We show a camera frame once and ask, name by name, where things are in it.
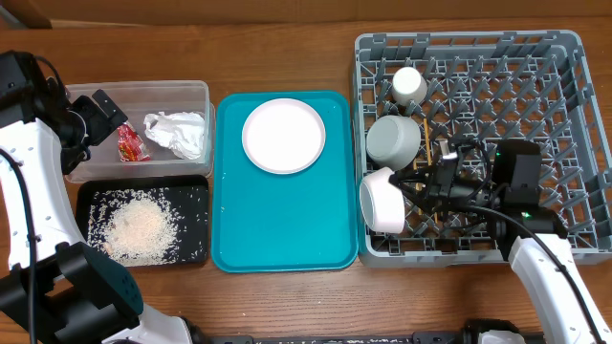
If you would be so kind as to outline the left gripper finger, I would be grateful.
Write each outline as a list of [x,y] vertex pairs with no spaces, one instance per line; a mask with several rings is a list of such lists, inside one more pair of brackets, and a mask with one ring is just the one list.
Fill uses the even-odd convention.
[[78,114],[94,114],[96,103],[87,96],[80,96],[72,103],[71,110]]
[[106,124],[109,132],[114,132],[117,128],[128,121],[127,115],[103,90],[98,89],[93,93],[93,99],[98,103],[99,108],[106,115]]

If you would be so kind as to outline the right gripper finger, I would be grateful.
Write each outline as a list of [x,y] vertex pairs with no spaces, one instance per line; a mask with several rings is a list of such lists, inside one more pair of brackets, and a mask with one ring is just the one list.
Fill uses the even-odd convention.
[[433,173],[433,166],[425,166],[417,169],[402,169],[393,172],[388,181],[394,185],[399,187],[401,184],[420,184],[426,185],[427,180],[430,174]]
[[424,213],[435,213],[435,202],[429,200],[423,191],[417,191],[415,188],[404,183],[399,184],[399,189],[413,205],[417,206]]

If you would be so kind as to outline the wooden chopstick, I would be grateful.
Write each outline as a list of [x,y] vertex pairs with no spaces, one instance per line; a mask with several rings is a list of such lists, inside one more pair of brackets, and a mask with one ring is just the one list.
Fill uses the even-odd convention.
[[[426,118],[423,121],[423,125],[424,125],[424,135],[425,135],[427,165],[428,165],[428,167],[432,167],[432,166],[434,166],[434,164],[433,164],[433,161],[432,161],[432,154],[431,154],[431,147],[430,147],[429,126],[428,126],[428,122],[427,122]],[[434,224],[437,225],[438,224],[437,213],[433,213],[433,220],[434,220]]]
[[[413,170],[416,172],[416,171],[417,171],[417,169],[418,169],[418,164],[417,164],[417,159],[415,158],[415,159],[413,160]],[[422,185],[421,185],[420,183],[414,183],[414,186],[415,186],[415,188],[416,188],[416,190],[417,190],[417,193],[418,193],[419,191],[421,191],[421,189],[422,189]],[[423,211],[422,211],[422,209],[421,209],[421,208],[419,208],[419,210],[418,210],[418,214],[419,214],[419,216],[423,215]]]

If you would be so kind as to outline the red snack wrapper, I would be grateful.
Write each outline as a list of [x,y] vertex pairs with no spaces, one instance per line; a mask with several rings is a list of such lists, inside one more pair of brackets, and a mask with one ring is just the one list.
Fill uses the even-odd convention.
[[122,124],[117,132],[121,161],[149,161],[151,159],[144,141],[129,121]]

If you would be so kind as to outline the small pink plate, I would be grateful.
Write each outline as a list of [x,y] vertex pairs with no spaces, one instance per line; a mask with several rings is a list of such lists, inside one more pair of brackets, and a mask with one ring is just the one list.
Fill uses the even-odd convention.
[[404,196],[390,181],[394,174],[390,168],[383,167],[361,180],[361,213],[373,231],[399,234],[404,230]]

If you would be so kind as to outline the grey bowl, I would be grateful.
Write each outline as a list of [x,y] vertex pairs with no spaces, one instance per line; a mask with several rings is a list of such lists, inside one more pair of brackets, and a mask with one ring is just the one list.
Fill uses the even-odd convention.
[[379,118],[366,135],[366,152],[380,167],[393,171],[409,166],[421,144],[418,124],[411,118],[387,115]]

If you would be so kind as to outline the white napkin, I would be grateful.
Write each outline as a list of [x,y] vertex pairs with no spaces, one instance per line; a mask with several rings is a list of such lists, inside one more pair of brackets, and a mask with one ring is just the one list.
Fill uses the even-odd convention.
[[149,140],[181,159],[196,160],[204,153],[207,123],[198,113],[147,114],[143,124]]

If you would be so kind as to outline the white cup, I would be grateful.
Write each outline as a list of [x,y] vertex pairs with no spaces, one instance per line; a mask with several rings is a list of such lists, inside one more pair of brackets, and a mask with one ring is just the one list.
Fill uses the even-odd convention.
[[413,67],[399,69],[393,75],[391,83],[391,94],[399,105],[407,106],[411,101],[421,104],[426,98],[426,81]]

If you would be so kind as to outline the large pink plate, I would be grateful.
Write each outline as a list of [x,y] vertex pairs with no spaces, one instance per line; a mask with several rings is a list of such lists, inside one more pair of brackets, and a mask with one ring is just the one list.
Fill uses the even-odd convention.
[[249,160],[261,170],[278,175],[301,172],[321,155],[326,129],[309,104],[294,98],[276,98],[257,106],[242,130]]

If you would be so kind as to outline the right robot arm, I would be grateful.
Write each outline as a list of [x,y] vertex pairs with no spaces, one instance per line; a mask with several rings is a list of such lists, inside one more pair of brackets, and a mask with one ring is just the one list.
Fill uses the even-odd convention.
[[458,140],[454,152],[440,162],[406,174],[394,172],[385,181],[424,213],[478,217],[528,292],[547,342],[610,342],[611,330],[579,274],[568,229],[539,202],[539,146],[501,140],[485,163],[485,180],[462,179],[464,154],[483,147]]

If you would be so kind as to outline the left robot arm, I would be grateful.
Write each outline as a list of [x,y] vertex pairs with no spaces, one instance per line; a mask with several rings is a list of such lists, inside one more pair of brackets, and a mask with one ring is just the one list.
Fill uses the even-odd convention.
[[103,91],[70,100],[47,59],[1,55],[1,191],[11,248],[1,310],[37,343],[202,343],[146,305],[130,272],[88,246],[63,178],[124,124]]

